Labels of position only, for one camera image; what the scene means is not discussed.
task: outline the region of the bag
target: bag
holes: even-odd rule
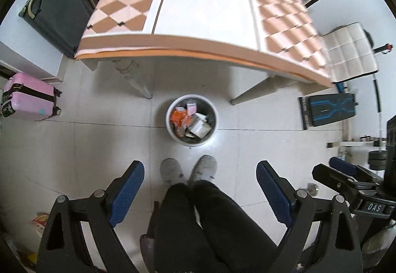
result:
[[[61,93],[52,85],[19,72],[5,84],[1,97],[1,114],[5,118],[31,121],[60,115],[61,110],[56,106],[56,97]]]
[[[92,0],[28,0],[19,16],[66,56],[74,58],[94,7]]]

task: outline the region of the dark gray suitcase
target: dark gray suitcase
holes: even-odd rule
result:
[[[28,0],[19,16],[73,58],[93,12],[92,0]]]

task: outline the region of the foot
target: foot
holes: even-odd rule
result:
[[[207,154],[202,156],[193,169],[191,174],[191,184],[198,180],[207,180],[213,182],[217,171],[217,160],[208,156]]]
[[[177,183],[187,184],[187,180],[183,175],[181,166],[176,159],[168,158],[161,162],[160,172],[162,180],[169,186]]]

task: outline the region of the black pants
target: black pants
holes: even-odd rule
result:
[[[181,183],[169,188],[155,231],[158,273],[264,273],[275,252],[269,236],[211,182],[198,181],[193,190]]]

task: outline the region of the white leather chair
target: white leather chair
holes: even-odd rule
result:
[[[361,23],[341,26],[323,35],[327,67],[333,83],[378,72],[378,62]]]

